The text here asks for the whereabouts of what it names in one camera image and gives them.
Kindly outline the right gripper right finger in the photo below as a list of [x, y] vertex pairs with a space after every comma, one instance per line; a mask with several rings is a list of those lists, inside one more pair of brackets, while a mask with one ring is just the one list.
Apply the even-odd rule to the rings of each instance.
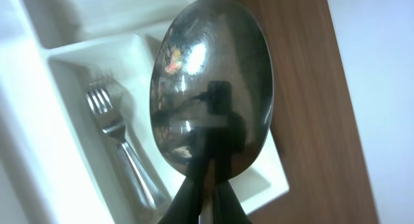
[[244, 212], [229, 181], [215, 186], [213, 191], [214, 224], [252, 224]]

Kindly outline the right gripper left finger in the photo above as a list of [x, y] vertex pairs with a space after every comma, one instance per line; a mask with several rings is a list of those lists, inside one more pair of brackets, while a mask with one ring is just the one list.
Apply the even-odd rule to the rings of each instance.
[[185, 178], [172, 204], [158, 224], [198, 224], [204, 185]]

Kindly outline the white plastic cutlery tray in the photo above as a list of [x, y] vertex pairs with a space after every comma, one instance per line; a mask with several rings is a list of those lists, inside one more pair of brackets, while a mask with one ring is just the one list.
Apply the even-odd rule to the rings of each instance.
[[246, 223], [286, 194], [233, 0], [1, 0], [1, 162], [32, 223]]

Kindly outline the steel fork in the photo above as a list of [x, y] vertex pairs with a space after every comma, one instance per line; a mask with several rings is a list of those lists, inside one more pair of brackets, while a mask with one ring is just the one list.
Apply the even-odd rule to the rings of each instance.
[[167, 202], [166, 194], [156, 185], [141, 158], [126, 139], [127, 126], [109, 91], [99, 83], [91, 84], [85, 92], [87, 103], [104, 135], [116, 141], [116, 153], [123, 172], [139, 201], [152, 210]]

